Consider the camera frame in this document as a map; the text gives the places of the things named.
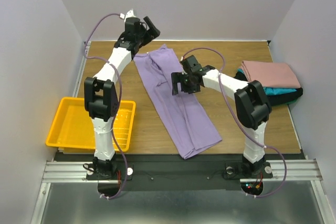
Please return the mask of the purple t shirt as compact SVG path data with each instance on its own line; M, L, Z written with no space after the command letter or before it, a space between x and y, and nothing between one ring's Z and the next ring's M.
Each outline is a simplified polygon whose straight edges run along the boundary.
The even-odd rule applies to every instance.
M222 141L218 130L193 94L172 94L173 72L182 66L173 49L137 54L134 62L143 85L179 155L193 157Z

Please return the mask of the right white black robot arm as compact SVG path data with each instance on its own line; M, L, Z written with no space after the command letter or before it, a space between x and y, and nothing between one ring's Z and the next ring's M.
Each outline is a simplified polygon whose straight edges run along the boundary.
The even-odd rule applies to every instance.
M241 81L221 73L210 65L201 66L195 56L181 60L183 70L173 72L172 94L200 92L201 87L221 92L224 99L232 99L230 109L235 122L245 135L245 148L240 162L226 165L226 177L253 177L262 172L265 161L265 129L271 105L258 81Z

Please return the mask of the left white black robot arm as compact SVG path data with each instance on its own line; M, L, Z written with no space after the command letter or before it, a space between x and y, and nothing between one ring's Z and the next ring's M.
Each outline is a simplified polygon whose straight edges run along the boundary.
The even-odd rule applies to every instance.
M85 165L91 174L102 179L116 175L113 124L120 107L121 91L116 83L120 74L133 60L139 49L160 35L160 31L149 17L135 16L124 18L124 32L115 42L111 56L93 77L84 81L84 104L94 129L95 153L92 164Z

